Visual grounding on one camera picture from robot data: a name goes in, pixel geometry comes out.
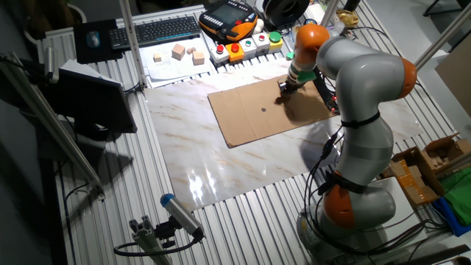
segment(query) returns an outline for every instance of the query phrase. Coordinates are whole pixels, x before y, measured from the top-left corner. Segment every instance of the computer mouse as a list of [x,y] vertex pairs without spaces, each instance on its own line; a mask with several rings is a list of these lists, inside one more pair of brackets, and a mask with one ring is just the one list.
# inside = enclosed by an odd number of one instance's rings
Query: computer mouse
[[100,47],[100,37],[97,31],[87,33],[87,46],[92,49]]

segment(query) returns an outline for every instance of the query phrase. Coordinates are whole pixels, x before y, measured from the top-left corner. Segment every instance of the white paper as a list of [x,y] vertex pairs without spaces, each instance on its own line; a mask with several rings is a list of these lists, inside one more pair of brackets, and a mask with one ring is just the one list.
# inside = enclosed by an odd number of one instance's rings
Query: white paper
[[[185,55],[182,60],[177,60],[171,56],[171,51],[177,43],[185,47]],[[190,48],[195,48],[198,52],[203,52],[205,56],[204,64],[200,66],[194,65],[193,55],[186,53],[186,50]],[[172,43],[141,48],[139,52],[141,53],[144,72],[153,88],[168,85],[186,77],[210,71],[210,55],[205,42],[201,38],[179,40]],[[162,61],[158,63],[154,62],[154,54],[160,54]]]
[[123,86],[123,84],[121,82],[118,82],[114,79],[111,79],[109,77],[106,77],[106,76],[100,74],[99,72],[93,70],[90,66],[79,64],[77,62],[77,60],[68,60],[67,63],[65,63],[65,65],[63,65],[60,68],[63,69],[63,70],[67,70],[67,71],[73,71],[73,72],[78,73],[78,74],[84,74],[84,75],[87,75],[89,77],[96,77],[96,78],[100,78],[100,79],[103,79],[103,80],[116,82],[119,85],[121,85],[121,87]]

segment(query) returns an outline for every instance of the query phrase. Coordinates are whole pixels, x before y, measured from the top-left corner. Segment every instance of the blue object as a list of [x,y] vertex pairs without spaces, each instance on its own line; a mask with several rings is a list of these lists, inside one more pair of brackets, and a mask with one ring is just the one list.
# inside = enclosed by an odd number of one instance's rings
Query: blue object
[[167,205],[167,203],[169,203],[170,200],[173,199],[173,198],[175,198],[175,195],[173,195],[173,194],[164,194],[160,198],[160,204],[162,205],[162,207],[165,207]]
[[444,197],[432,202],[432,206],[445,216],[447,223],[450,225],[455,236],[461,236],[462,234],[471,231],[471,225],[464,227],[458,222],[455,214],[451,211],[451,208]]
[[317,25],[317,21],[313,20],[312,18],[308,18],[304,21],[304,25],[307,25],[307,24]]
[[100,37],[97,31],[87,33],[87,46],[92,49],[100,47]]

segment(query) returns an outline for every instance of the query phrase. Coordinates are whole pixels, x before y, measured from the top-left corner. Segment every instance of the white box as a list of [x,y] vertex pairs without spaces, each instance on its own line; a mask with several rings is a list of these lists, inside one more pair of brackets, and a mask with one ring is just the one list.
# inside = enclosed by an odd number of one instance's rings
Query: white box
[[252,36],[252,39],[257,46],[257,53],[255,56],[261,56],[268,54],[270,50],[270,40],[268,39],[268,35],[266,33],[259,33]]
[[244,51],[244,60],[250,60],[255,58],[257,53],[257,46],[255,45],[252,38],[245,38],[239,42]]
[[211,61],[213,61],[214,66],[216,68],[225,65],[229,61],[229,52],[226,50],[226,47],[224,47],[224,45],[222,45],[222,47],[223,47],[223,50],[221,54],[217,52],[217,48],[218,48],[217,46],[209,50]]

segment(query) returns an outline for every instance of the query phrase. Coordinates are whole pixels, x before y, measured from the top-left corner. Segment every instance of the orange controller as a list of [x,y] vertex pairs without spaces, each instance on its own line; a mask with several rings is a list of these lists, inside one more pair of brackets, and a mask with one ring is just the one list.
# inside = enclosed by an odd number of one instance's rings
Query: orange controller
[[199,16],[199,25],[212,38],[239,42],[248,37],[257,24],[257,13],[236,1],[218,1]]

